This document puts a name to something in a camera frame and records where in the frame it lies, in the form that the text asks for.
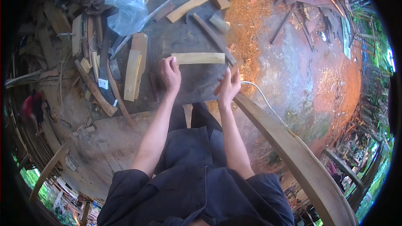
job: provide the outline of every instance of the workbench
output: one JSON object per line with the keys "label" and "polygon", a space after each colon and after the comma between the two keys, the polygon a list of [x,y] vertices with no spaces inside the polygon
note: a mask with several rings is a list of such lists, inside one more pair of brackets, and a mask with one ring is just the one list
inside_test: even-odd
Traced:
{"label": "workbench", "polygon": [[[149,0],[147,4],[149,13],[165,1],[166,0]],[[189,0],[174,0],[173,4],[176,6],[175,9],[187,1]],[[111,15],[112,12],[113,9],[102,14],[103,30],[105,30],[107,26],[106,18],[108,15]],[[223,42],[225,41],[224,35],[209,22],[209,18],[213,14],[222,16],[221,11],[217,9],[212,0],[194,8],[192,12],[196,12],[216,32],[217,36],[221,38]],[[141,78],[138,99],[134,102],[124,100],[124,104],[130,114],[157,109],[157,104],[152,93],[149,72],[159,75],[159,62],[162,58],[170,56],[171,53],[222,52],[198,23],[194,22],[191,16],[188,17],[187,23],[185,16],[174,23],[171,23],[166,17],[163,17],[158,22],[152,20],[148,22],[142,32],[148,35],[146,68]],[[113,33],[111,43],[113,44],[117,38],[118,35]],[[122,97],[124,96],[124,82],[130,48],[131,40],[129,40],[116,55],[121,74],[121,80],[117,81],[117,84],[120,86],[120,94]],[[213,95],[213,91],[219,84],[217,78],[222,76],[227,66],[227,61],[225,64],[180,65],[182,82],[175,104],[183,105],[216,99],[217,97]],[[158,83],[160,87],[160,100],[162,100],[165,90],[160,77],[158,77]],[[96,112],[94,110],[91,101],[87,101],[87,105],[93,120],[107,118],[104,112]],[[118,110],[115,116],[120,115],[121,112]]]}

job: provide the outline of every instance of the dark blue shirt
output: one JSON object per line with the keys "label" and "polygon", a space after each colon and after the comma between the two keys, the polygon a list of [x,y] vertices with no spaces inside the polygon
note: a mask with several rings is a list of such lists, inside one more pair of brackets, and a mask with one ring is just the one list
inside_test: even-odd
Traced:
{"label": "dark blue shirt", "polygon": [[[203,128],[169,133],[157,169],[161,162],[169,167],[152,179],[136,169],[116,172],[98,225],[188,225],[199,218],[209,225],[294,225],[277,176],[264,173],[244,180],[216,166],[222,134],[214,130],[207,142],[205,133]],[[194,157],[186,161],[196,159],[199,152],[204,161],[183,161],[188,155]]]}

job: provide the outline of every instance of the red shirt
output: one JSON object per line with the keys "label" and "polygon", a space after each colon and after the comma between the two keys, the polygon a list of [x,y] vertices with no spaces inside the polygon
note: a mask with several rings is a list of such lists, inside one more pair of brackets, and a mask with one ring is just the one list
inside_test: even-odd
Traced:
{"label": "red shirt", "polygon": [[23,103],[23,106],[21,108],[21,113],[29,117],[31,116],[32,109],[33,109],[33,102],[37,101],[41,98],[41,95],[39,93],[35,93],[34,97],[32,98],[32,95],[30,95]]}

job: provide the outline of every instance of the hand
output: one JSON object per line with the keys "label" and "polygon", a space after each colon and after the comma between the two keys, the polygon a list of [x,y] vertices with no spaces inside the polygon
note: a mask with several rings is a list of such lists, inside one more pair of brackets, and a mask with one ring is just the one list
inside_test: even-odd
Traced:
{"label": "hand", "polygon": [[239,70],[237,70],[232,77],[229,68],[226,68],[223,77],[224,77],[223,79],[218,78],[218,81],[222,83],[222,88],[221,91],[219,92],[219,98],[218,98],[218,108],[220,112],[231,109],[230,106],[232,104],[232,100],[236,96],[236,94],[240,91]]}
{"label": "hand", "polygon": [[160,62],[160,76],[166,86],[166,94],[177,96],[181,84],[181,73],[176,57],[163,58]]}

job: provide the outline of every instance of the plastic bag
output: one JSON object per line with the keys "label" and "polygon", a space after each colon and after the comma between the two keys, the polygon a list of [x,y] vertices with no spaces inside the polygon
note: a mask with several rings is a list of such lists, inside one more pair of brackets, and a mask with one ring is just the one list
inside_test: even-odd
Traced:
{"label": "plastic bag", "polygon": [[140,32],[146,24],[148,9],[145,0],[104,0],[106,5],[119,9],[107,18],[107,25],[120,36]]}

